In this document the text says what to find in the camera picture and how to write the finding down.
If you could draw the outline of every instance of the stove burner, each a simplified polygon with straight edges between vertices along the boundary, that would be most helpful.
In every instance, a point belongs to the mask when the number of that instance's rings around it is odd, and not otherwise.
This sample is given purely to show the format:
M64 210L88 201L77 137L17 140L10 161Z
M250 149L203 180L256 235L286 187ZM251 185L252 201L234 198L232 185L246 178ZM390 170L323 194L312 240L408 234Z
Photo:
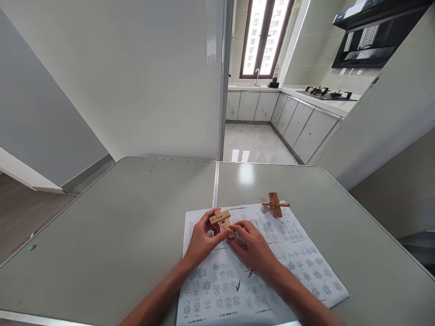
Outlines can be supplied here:
M327 87L308 86L305 91L297 92L315 97L319 100L356 101L351 98L352 92L344 92L346 93L346 97L344 97L342 96L342 93L340 93L341 91L335 91L331 93Z

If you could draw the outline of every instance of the gray table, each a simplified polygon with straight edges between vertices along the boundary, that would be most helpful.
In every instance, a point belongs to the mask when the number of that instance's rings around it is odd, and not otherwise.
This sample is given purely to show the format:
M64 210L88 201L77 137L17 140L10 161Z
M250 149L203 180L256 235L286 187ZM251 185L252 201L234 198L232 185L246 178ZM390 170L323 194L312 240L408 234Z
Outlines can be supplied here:
M349 325L433 325L433 278L325 171L150 158L119 161L0 268L0 318L115 326L181 259L186 211L271 191L350 292Z

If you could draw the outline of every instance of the right hand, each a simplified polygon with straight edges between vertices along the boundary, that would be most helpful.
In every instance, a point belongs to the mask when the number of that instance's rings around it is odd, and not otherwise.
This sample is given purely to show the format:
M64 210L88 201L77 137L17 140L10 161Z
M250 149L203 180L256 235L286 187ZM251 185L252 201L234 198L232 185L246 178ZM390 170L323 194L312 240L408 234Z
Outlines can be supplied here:
M263 235L250 221L242 220L230 225L229 228L236 231L245 241L246 248L240 246L235 240L228 240L227 243L250 268L267 278L277 266L281 265Z

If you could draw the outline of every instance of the paper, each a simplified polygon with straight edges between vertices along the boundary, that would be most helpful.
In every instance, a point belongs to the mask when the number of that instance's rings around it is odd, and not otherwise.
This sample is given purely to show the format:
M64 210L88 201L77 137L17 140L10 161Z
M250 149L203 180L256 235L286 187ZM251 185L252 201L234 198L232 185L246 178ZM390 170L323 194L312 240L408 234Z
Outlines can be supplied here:
M223 207L231 222L249 220L263 234L277 259L318 297L332 307L349 297L288 207L273 217L261 204ZM194 225L207 210L186 212L183 256ZM177 325L277 325L297 316L255 271L246 267L223 241L198 266L180 290Z

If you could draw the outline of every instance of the floor tile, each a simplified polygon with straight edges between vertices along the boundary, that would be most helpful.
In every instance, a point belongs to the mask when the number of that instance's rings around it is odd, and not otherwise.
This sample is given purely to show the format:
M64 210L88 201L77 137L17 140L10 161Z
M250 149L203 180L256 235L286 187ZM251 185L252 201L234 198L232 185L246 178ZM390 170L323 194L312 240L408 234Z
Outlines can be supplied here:
M276 134L256 134L262 154L291 155Z
M249 124L225 124L225 132L238 134L253 134L252 125Z
M223 160L224 162L266 163L263 154L238 149L224 149Z
M249 151L250 153L261 154L260 146L254 134L225 133L224 151Z
M291 155L274 155L264 154L264 160L266 163L271 164L285 164L285 165L299 165L296 159Z
M271 125L252 125L255 134L275 134Z

